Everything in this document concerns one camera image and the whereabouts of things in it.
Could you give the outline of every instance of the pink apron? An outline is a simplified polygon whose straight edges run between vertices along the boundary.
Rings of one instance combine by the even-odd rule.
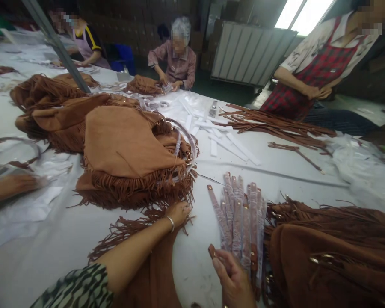
[[[89,57],[92,56],[93,50],[87,43],[87,35],[86,35],[86,29],[83,30],[83,39],[77,39],[76,38],[76,31],[73,29],[73,39],[76,43],[78,50],[80,51],[80,54],[83,56],[85,60],[87,60]],[[101,57],[98,59],[93,65],[100,66],[103,68],[111,69],[110,64],[108,64],[108,61]]]

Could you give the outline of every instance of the bracelet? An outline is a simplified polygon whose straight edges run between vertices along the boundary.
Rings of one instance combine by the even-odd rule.
[[[165,216],[165,217],[167,217],[171,221],[171,224],[172,224],[171,233],[172,233],[174,231],[174,222],[171,219],[171,217],[169,217],[169,216]]]

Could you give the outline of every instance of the hand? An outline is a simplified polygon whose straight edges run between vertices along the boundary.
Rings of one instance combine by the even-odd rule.
[[[326,99],[332,93],[332,88],[323,87],[321,89],[321,94],[317,97],[317,99]]]
[[[228,308],[256,308],[248,274],[230,252],[218,249],[216,255],[213,265],[222,286],[223,304]]]
[[[308,97],[309,100],[311,100],[311,99],[317,98],[321,94],[321,91],[317,87],[312,87],[312,86],[309,86],[309,85],[305,85],[301,89],[301,93],[303,95],[305,95],[306,97]]]
[[[181,226],[188,214],[191,212],[191,206],[186,202],[176,202],[169,206],[166,211],[166,216],[170,217],[174,222],[174,227]]]
[[[172,91],[173,92],[176,92],[179,88],[180,88],[180,86],[183,84],[183,82],[182,81],[176,81],[176,82],[174,82],[173,84],[172,84]]]
[[[38,188],[32,175],[9,175],[0,179],[0,201]]]
[[[162,83],[163,86],[168,85],[168,80],[165,73],[160,74],[160,82]]]

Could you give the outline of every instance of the metal pole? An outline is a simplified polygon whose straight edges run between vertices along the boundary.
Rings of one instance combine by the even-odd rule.
[[[63,62],[63,65],[65,66],[65,68],[72,75],[78,87],[81,90],[83,90],[85,93],[91,93],[89,87],[81,77],[79,71],[77,70],[76,66],[74,65],[73,61],[68,55],[67,50],[64,48],[58,35],[54,31],[53,27],[48,21],[47,16],[41,9],[40,5],[37,3],[36,0],[22,0],[22,1],[25,7],[27,8],[27,10],[29,11],[29,13],[31,14],[31,16],[34,18],[34,20],[40,27],[41,31],[46,35],[46,38],[49,44],[51,45],[51,47],[53,47],[54,51],[59,56],[60,60]]]
[[[298,11],[296,12],[292,22],[290,23],[290,26],[288,27],[289,30],[292,29],[292,27],[294,26],[294,23],[296,21],[296,19],[298,18],[298,16],[301,14],[301,11],[302,9],[304,8],[305,4],[307,3],[308,0],[304,0],[302,3],[301,3],[301,6],[299,7]]]

